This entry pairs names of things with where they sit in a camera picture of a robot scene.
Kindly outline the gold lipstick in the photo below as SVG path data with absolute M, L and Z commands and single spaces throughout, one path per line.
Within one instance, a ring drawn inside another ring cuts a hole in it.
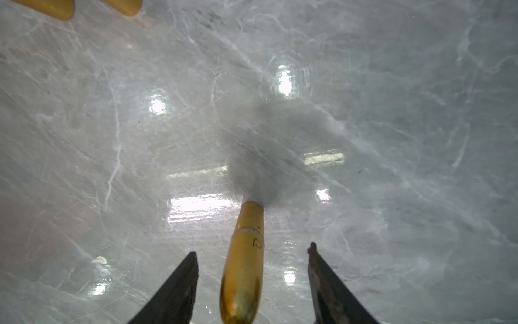
M 264 209 L 246 202 L 230 241 L 219 306 L 224 323 L 252 323 L 258 312 L 264 270 Z
M 52 18 L 67 21 L 74 15 L 74 0 L 12 0 Z

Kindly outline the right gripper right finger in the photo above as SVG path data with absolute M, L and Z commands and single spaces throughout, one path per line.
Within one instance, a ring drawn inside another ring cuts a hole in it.
M 308 276 L 316 323 L 379 324 L 320 256 L 308 249 Z

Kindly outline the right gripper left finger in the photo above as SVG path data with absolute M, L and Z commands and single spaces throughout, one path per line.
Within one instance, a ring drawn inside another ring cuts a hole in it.
M 130 324 L 189 324 L 199 277 L 198 259 L 190 252 Z

